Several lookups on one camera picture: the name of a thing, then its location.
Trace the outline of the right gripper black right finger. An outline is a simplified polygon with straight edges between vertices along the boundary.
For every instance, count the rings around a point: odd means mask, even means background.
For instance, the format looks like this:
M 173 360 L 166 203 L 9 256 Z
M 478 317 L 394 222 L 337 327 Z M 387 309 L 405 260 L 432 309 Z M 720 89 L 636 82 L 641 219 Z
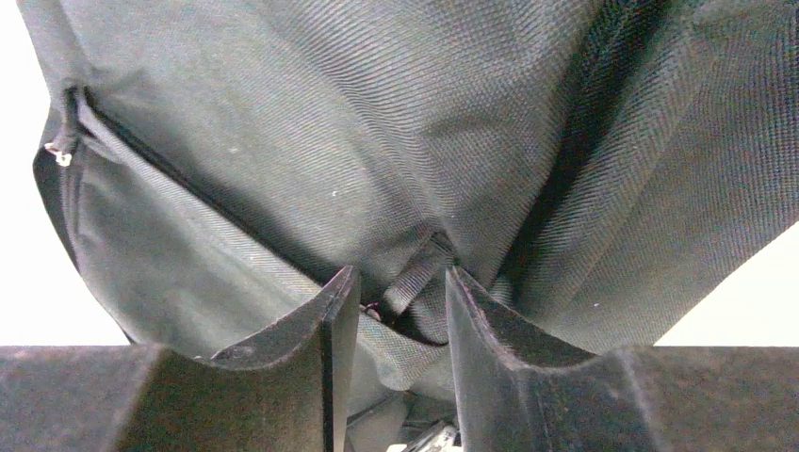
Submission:
M 467 451 L 794 451 L 794 347 L 622 347 L 595 355 L 446 274 Z

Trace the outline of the black student backpack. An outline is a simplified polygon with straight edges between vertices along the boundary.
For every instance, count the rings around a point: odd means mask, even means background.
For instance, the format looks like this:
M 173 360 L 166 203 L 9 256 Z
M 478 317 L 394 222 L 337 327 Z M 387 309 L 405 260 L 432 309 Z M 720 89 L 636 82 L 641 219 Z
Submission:
M 454 398 L 445 271 L 593 353 L 798 219 L 794 1 L 22 1 L 37 179 L 138 343 L 208 356 L 359 270 L 350 411 Z

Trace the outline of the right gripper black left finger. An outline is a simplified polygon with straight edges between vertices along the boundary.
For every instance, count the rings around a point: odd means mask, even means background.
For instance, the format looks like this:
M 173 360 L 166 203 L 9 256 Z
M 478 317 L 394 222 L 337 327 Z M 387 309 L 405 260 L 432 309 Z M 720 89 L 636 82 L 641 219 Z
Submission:
M 162 345 L 3 347 L 5 451 L 341 451 L 360 278 L 212 357 Z

